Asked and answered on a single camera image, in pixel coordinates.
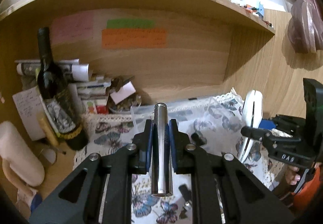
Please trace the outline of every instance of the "dark glass bottle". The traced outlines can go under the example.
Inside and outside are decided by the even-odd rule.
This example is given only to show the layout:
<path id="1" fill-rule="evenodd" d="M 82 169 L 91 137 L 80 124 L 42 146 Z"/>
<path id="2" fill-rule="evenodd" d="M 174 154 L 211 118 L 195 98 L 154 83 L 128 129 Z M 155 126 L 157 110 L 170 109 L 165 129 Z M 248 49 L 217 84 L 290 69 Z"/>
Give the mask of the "dark glass bottle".
<path id="1" fill-rule="evenodd" d="M 50 47 L 49 28 L 38 30 L 38 48 L 41 61 L 37 84 L 52 125 L 73 150 L 80 150 L 88 138 L 76 114 L 67 81 L 62 70 L 54 63 Z"/>

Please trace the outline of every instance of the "bottle label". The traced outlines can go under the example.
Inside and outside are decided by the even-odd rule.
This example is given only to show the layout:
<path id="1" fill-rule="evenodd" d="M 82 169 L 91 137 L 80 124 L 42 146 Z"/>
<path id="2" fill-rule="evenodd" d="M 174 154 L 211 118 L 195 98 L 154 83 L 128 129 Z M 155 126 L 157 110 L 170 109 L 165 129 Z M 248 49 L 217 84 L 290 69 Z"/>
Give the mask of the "bottle label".
<path id="1" fill-rule="evenodd" d="M 44 100 L 44 103 L 59 133 L 70 133 L 79 125 L 68 89 L 63 90 L 52 99 Z"/>

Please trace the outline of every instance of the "silver bolt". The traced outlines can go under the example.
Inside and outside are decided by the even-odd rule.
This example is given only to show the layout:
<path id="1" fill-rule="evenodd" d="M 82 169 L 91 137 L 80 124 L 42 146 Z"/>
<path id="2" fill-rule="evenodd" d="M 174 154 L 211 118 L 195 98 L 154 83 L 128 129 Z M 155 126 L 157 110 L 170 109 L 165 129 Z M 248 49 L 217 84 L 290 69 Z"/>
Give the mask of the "silver bolt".
<path id="1" fill-rule="evenodd" d="M 128 150 L 135 150 L 136 148 L 137 148 L 137 146 L 135 144 L 128 144 L 127 145 Z"/>
<path id="2" fill-rule="evenodd" d="M 99 154 L 98 154 L 98 153 L 92 153 L 92 154 L 90 154 L 88 157 L 89 157 L 89 159 L 90 159 L 91 161 L 96 161 L 96 160 L 98 160 L 98 158 L 99 158 Z"/>
<path id="3" fill-rule="evenodd" d="M 224 159 L 227 160 L 227 161 L 232 161 L 235 157 L 233 156 L 233 154 L 230 154 L 230 153 L 226 153 L 224 155 Z"/>
<path id="4" fill-rule="evenodd" d="M 195 150 L 196 146 L 194 144 L 187 144 L 186 145 L 186 149 L 189 151 L 193 151 Z"/>

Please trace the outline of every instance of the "orange fabric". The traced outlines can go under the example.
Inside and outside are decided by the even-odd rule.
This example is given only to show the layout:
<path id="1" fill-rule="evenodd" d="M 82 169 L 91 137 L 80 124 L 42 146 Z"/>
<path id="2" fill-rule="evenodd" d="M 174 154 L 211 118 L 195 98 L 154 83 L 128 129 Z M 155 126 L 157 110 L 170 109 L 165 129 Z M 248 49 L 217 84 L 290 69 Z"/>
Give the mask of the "orange fabric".
<path id="1" fill-rule="evenodd" d="M 319 177 L 320 168 L 318 167 L 315 171 L 314 178 L 310 182 L 307 182 L 301 192 L 294 196 L 294 207 L 297 210 L 304 210 L 306 206 L 311 202 L 321 184 Z"/>

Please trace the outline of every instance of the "pink sticky note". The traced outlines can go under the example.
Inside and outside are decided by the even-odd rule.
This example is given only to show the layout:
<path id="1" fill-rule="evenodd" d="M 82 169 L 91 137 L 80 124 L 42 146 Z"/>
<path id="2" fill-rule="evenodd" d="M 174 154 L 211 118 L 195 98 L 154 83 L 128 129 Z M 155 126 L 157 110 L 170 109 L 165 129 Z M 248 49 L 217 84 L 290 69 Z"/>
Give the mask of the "pink sticky note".
<path id="1" fill-rule="evenodd" d="M 93 37 L 93 11 L 57 18 L 50 28 L 51 44 L 72 43 Z"/>

